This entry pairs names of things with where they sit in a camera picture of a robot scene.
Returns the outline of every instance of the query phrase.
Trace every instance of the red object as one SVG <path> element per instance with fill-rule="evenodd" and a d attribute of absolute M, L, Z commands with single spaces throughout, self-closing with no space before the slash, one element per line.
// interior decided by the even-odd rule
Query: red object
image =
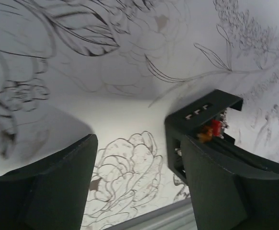
<path fill-rule="evenodd" d="M 212 129 L 213 129 L 213 136 L 220 136 L 221 135 L 221 122 L 218 120 L 212 120 Z"/>

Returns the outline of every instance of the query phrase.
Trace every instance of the black plastic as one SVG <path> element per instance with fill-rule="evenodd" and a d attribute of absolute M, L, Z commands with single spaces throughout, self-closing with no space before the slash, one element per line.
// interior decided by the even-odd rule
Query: black plastic
<path fill-rule="evenodd" d="M 213 106 L 184 119 L 204 103 Z M 242 105 L 242 98 L 215 90 L 165 121 L 168 165 L 189 187 L 198 230 L 279 229 L 279 163 L 235 146 L 225 133 L 207 143 L 195 138 L 199 126 Z"/>
<path fill-rule="evenodd" d="M 89 134 L 0 176 L 0 224 L 13 223 L 11 230 L 79 230 L 97 147 L 96 135 Z"/>

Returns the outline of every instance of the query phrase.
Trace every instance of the white surface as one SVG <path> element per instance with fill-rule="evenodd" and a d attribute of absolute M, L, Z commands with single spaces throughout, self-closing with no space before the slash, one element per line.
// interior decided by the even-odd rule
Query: white surface
<path fill-rule="evenodd" d="M 67 147 L 91 128 L 99 153 L 123 138 L 132 154 L 124 156 L 123 147 L 109 154 L 126 163 L 136 156 L 135 166 L 146 157 L 150 166 L 129 203 L 120 202 L 129 195 L 126 180 L 106 197 L 111 203 L 88 202 L 96 213 L 85 215 L 83 230 L 168 205 L 188 195 L 179 195 L 185 188 L 174 185 L 166 168 L 164 118 L 215 88 L 245 99 L 241 113 L 228 112 L 228 134 L 242 148 L 279 161 L 279 0 L 236 3 L 0 0 L 0 153 L 7 146 L 0 175 Z M 44 116 L 48 123 L 40 121 Z M 34 121 L 38 127 L 20 125 Z M 144 131 L 150 135 L 129 139 Z M 38 151 L 23 150 L 25 142 Z M 112 181 L 122 176 L 108 174 Z M 97 189 L 105 195 L 110 184 Z M 152 199 L 142 204 L 139 194 Z"/>

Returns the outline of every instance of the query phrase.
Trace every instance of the floral pattern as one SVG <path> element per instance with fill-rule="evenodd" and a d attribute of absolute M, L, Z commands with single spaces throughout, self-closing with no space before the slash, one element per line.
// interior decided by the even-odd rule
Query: floral pattern
<path fill-rule="evenodd" d="M 103 230 L 149 208 L 161 184 L 163 157 L 157 150 L 152 134 L 144 131 L 98 151 L 83 230 Z"/>
<path fill-rule="evenodd" d="M 49 89 L 41 79 L 28 82 L 6 81 L 5 99 L 11 111 L 32 111 L 38 107 L 39 100 L 49 98 Z"/>

